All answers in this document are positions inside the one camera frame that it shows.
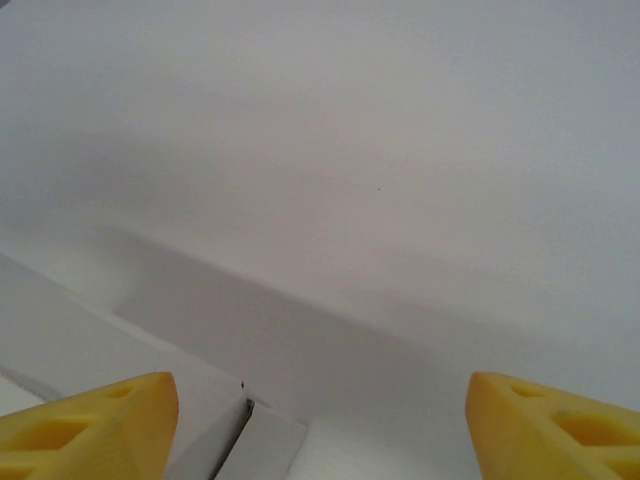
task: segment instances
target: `white wall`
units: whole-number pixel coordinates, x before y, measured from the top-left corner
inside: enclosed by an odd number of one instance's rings
[[[87,245],[117,225],[451,342],[456,385],[488,329],[518,340],[485,365],[638,407],[639,24],[622,0],[15,0],[0,240],[116,308],[144,267]],[[462,319],[437,342],[434,310]]]

